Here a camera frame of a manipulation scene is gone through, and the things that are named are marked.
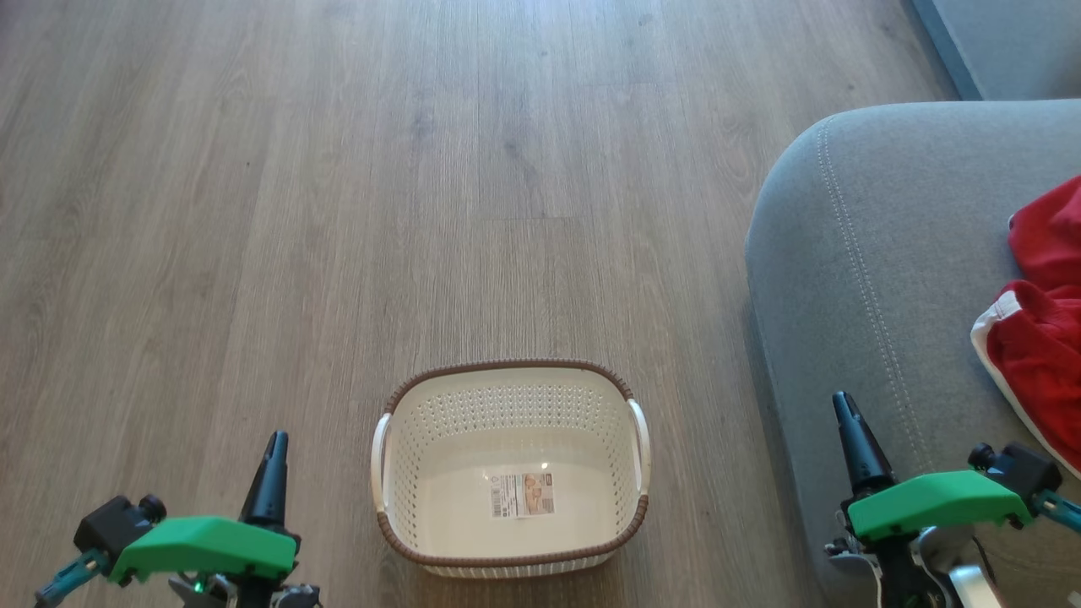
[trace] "white stripe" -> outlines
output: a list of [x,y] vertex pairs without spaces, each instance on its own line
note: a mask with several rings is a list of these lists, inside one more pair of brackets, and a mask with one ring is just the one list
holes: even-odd
[[972,326],[972,345],[976,348],[976,355],[979,356],[979,362],[984,364],[984,368],[987,369],[987,373],[991,374],[991,379],[995,380],[995,384],[998,385],[999,391],[1005,396],[1006,400],[1010,401],[1010,407],[1013,408],[1014,413],[1020,419],[1025,427],[1028,428],[1029,433],[1036,437],[1040,445],[1043,446],[1047,452],[1051,453],[1067,471],[1073,474],[1075,477],[1081,479],[1081,472],[1073,467],[1066,459],[1062,457],[1054,448],[1047,444],[1046,439],[1043,437],[1043,433],[1040,432],[1032,419],[1029,418],[1028,413],[1025,412],[1025,408],[1020,407],[1020,401],[1017,399],[1017,395],[1014,394],[1013,388],[1010,387],[1010,383],[1006,382],[1002,372],[999,368],[995,367],[991,362],[991,358],[987,355],[987,334],[991,331],[991,326],[1001,321],[1002,319],[1009,318],[1015,313],[1020,310],[1020,303],[1017,302],[1017,293],[1010,290],[999,296],[991,304],[991,307],[987,309],[983,315],[976,319],[976,322]]

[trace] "cable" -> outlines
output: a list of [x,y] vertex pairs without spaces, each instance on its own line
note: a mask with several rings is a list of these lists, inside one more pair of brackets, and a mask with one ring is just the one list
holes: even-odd
[[984,545],[976,537],[972,537],[972,542],[976,543],[976,550],[979,551],[979,558],[984,560],[984,568],[987,569],[987,578],[991,579],[991,584],[998,585],[999,581],[995,578],[995,568],[991,568],[991,563],[987,559],[987,552],[984,551]]

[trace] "sofa stitching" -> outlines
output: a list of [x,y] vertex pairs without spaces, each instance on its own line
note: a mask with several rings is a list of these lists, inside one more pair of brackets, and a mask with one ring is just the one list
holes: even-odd
[[[844,248],[849,254],[849,262],[852,266],[852,273],[856,278],[856,285],[859,288],[859,298],[864,304],[867,320],[870,322],[871,330],[875,332],[875,340],[878,343],[879,355],[882,358],[882,365],[884,371],[886,372],[886,379],[890,382],[890,391],[893,393],[897,409],[899,410],[902,420],[904,421],[905,435],[908,437],[909,446],[911,446],[912,451],[915,452],[918,468],[920,471],[927,471],[927,452],[925,441],[923,439],[923,433],[920,431],[919,424],[916,422],[916,415],[912,411],[911,397],[909,396],[908,388],[905,385],[905,379],[900,373],[900,365],[897,362],[897,355],[893,347],[893,341],[890,339],[889,330],[886,330],[882,310],[879,306],[878,296],[875,292],[875,287],[871,283],[870,276],[867,273],[863,251],[859,249],[859,241],[856,238],[855,227],[852,224],[852,216],[849,213],[848,204],[844,202],[840,183],[833,169],[833,162],[829,156],[829,128],[835,118],[836,117],[831,117],[827,119],[822,129],[819,129],[816,133],[818,171],[822,174],[823,181],[826,183],[826,190],[829,194],[829,199],[833,207],[833,216],[837,220],[838,227],[841,228]],[[905,397],[904,404],[902,402],[902,395]],[[921,449],[917,448],[917,441],[919,442]]]

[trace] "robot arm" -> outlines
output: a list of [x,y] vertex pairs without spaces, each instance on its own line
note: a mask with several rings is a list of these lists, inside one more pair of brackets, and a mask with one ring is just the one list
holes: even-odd
[[858,557],[878,579],[883,608],[999,608],[992,583],[959,561],[973,525],[1022,529],[1039,516],[1081,532],[1081,507],[1055,490],[1054,462],[1019,444],[996,454],[973,450],[973,471],[932,473],[898,483],[852,396],[833,395],[852,498],[841,503],[848,538],[827,545],[831,558]]
[[76,531],[82,554],[35,593],[37,608],[57,606],[98,574],[128,586],[159,572],[178,574],[170,584],[187,606],[224,608],[231,596],[242,608],[320,606],[318,587],[282,585],[301,547],[285,529],[288,448],[284,432],[271,435],[239,521],[165,519],[165,505],[152,495],[137,506],[124,497],[99,506]]

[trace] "teal connector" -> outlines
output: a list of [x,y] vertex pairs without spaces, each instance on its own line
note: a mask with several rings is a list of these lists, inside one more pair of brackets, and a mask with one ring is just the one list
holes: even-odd
[[94,577],[107,569],[109,560],[96,548],[92,548],[68,564],[53,577],[53,582],[34,592],[37,599],[35,608],[53,608],[58,606],[72,591],[86,584]]
[[1032,507],[1047,519],[1081,533],[1081,506],[1055,492],[1043,490],[1032,500]]

